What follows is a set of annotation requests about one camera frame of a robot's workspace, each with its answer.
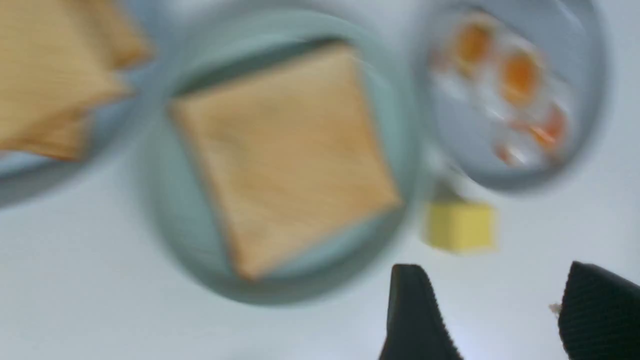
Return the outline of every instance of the gray plate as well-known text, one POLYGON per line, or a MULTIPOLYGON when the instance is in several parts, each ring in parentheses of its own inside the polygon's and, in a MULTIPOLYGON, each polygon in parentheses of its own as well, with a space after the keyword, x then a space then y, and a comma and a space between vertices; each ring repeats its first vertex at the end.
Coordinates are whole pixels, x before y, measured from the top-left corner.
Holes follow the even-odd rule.
POLYGON ((242 302, 283 304, 318 295, 352 278, 393 242, 399 226, 427 184, 421 178, 423 134, 409 70, 362 28, 310 10, 272 8, 229 16, 218 11, 195 26, 168 71, 163 96, 145 105, 154 119, 145 159, 149 212, 171 252, 201 283, 242 302), (291 261, 266 279, 238 277, 226 256, 220 210, 210 206, 193 159, 166 112, 185 88, 209 86, 267 67, 295 54, 342 39, 358 48, 378 136, 398 188, 401 209, 354 224, 291 261))
MULTIPOLYGON (((524 190, 565 171, 596 132, 607 88, 607 48, 594 4, 590 0, 464 0, 448 4, 434 9, 431 19, 439 10, 449 11, 452 6, 480 8, 539 46, 552 71, 573 88, 576 125, 561 165, 510 168, 493 154, 487 141, 492 137, 489 125, 469 121, 477 118, 472 107, 460 106, 442 92, 432 91, 429 96, 440 145, 471 179, 495 190, 524 190)), ((427 21, 426 33, 432 23, 427 21)), ((426 81, 426 53, 421 58, 424 72, 420 77, 426 81)))
POLYGON ((168 41, 168 21, 162 1, 122 1, 129 13, 140 23, 145 33, 153 41, 156 59, 142 67, 128 70, 124 76, 138 95, 126 101, 97 110, 93 116, 95 125, 87 157, 79 163, 61 161, 14 152, 0 158, 0 206, 26 199, 60 184, 92 163, 107 148, 113 146, 121 135, 137 132, 135 119, 130 116, 141 97, 148 91, 149 75, 153 73, 168 41))

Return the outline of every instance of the toast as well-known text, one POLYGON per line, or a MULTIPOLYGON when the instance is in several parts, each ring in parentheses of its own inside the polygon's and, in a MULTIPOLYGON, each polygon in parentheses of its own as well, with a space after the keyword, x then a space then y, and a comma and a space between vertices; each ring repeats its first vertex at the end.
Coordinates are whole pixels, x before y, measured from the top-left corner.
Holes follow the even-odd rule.
POLYGON ((117 0, 72 1, 80 2, 94 20, 106 44, 111 66, 123 69, 151 58, 151 45, 117 0))
POLYGON ((175 100, 244 278, 402 202, 359 72, 352 48, 328 45, 175 100))
POLYGON ((24 151, 63 161, 82 158, 89 141, 89 116, 78 113, 66 116, 60 127, 44 134, 20 139, 11 150, 24 151))
POLYGON ((0 148, 127 93, 63 0, 6 0, 0 33, 0 148))
POLYGON ((99 57, 103 66, 116 69, 112 64, 111 49, 100 29, 93 7, 87 0, 62 0, 68 13, 73 16, 77 30, 92 47, 91 50, 99 57))

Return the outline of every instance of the hard-boiled egg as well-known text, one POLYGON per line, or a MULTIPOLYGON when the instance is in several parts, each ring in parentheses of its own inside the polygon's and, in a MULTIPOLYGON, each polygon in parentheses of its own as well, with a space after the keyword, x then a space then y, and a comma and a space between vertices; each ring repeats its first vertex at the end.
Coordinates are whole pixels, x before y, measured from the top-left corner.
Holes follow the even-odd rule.
POLYGON ((468 101, 479 69, 490 58, 500 22, 474 10, 444 15, 439 21, 429 55, 429 68, 438 87, 468 101))
POLYGON ((480 71, 478 103, 487 116, 517 124, 544 117, 550 104, 547 69, 538 48, 527 39, 505 31, 497 51, 480 71))
POLYGON ((504 124, 496 124, 493 135, 493 153, 509 167, 544 167, 545 153, 527 131, 504 124))
POLYGON ((528 130, 550 160, 562 160, 568 145, 568 135, 575 121, 571 87, 554 74, 547 76, 550 104, 543 116, 531 118, 528 130))

